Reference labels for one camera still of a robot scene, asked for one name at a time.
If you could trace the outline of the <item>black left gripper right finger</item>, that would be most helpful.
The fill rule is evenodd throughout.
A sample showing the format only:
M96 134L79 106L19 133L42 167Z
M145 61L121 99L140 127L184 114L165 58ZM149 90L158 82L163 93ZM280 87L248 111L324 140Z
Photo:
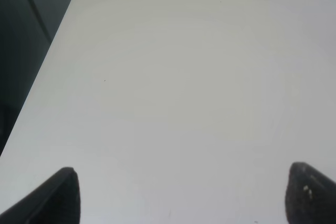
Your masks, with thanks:
M335 223L335 182L305 162L292 163L285 211L289 223Z

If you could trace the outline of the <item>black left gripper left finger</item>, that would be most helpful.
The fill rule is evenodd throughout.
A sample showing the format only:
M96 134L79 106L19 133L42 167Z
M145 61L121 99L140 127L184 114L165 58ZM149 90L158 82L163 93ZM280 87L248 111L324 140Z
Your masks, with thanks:
M79 222L79 179L72 167L61 168L1 214L1 223Z

